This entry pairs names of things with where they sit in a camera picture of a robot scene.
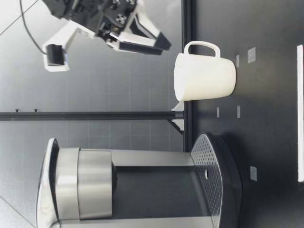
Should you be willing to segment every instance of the stainless steel panel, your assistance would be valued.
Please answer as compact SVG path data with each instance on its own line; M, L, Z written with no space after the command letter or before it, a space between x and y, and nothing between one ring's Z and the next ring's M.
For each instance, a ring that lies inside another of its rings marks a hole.
M36 218L38 228L49 228L57 221L49 182L49 168L51 155L53 152L52 148L54 148L55 146L58 147L56 139L50 139L48 141L47 151L43 161L36 207Z
M78 203L80 219L112 216L112 160L110 151L80 150Z
M115 166L194 166L189 153L111 150Z
M207 135L202 134L197 139L191 156L204 188L214 228L218 228L222 213L223 180L217 156Z
M212 228L211 217L65 221L61 228Z
M56 200L60 220L79 219L77 166L79 148L60 149L56 167Z

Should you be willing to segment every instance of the white bracket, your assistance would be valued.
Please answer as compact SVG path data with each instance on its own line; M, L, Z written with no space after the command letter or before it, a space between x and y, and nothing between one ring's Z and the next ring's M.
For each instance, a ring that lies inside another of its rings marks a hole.
M49 39L46 43L42 45L42 50L44 52L47 52L47 46L50 44L61 45L63 51L65 52L64 65L61 66L49 66L47 61L48 56L43 55L44 67L46 70L50 72L60 72L60 71L70 70L68 66L67 51L78 32L83 33L92 39L95 36L95 33L93 31L69 20L69 22L58 33L56 33L51 39Z
M184 111L184 102L180 101L173 109L172 111L176 112L183 112ZM172 120L173 123L175 123L181 131L185 130L185 120L184 119L177 119Z

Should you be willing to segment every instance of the black metal frame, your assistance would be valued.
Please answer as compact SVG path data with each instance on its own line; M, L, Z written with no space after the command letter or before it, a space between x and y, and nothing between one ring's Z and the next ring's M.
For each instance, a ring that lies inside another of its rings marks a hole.
M183 119L183 112L14 112L0 113L0 121L60 120L174 120Z
M193 1L192 0L181 0L181 10L182 10L182 51L187 43L192 41L193 35ZM183 150L184 152L190 152L195 139L193 138L192 132L192 122L193 122L193 101L186 101L184 103L184 120L185 120L185 129L183 135Z

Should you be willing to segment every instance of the black table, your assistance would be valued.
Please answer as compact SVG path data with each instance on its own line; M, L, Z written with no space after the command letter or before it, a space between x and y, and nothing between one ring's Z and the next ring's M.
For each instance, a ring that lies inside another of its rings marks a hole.
M184 43L204 40L218 45L224 58L240 56L232 96L186 103L185 150L204 132L224 138L243 182L241 228L304 227L304 185L297 181L304 1L185 0L183 7ZM256 61L248 63L253 47ZM213 55L200 47L192 52ZM250 166L257 168L257 181L250 179Z

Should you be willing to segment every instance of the black cable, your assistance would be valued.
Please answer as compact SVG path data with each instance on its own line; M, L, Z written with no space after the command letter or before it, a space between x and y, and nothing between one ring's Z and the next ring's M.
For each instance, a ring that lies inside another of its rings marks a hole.
M31 4L23 13L25 14L30 8L32 8L39 0L36 0L33 4ZM16 21L21 18L21 15L19 17L17 17L12 23L10 23L1 33L0 36L6 32L6 30L8 30L13 24L16 23Z
M46 53L39 47L39 45L37 44L37 42L34 40L34 38L32 37L31 33L29 32L29 29L27 27L27 24L25 22L25 18L24 18L24 12L23 12L23 7L22 7L22 0L19 0L19 3L20 3L20 10L21 10L21 17L22 17L22 21L23 21L23 25L25 27L25 30L27 31L29 37L31 38L31 40L33 41L33 43L36 45L36 47L38 48L38 50L46 55Z

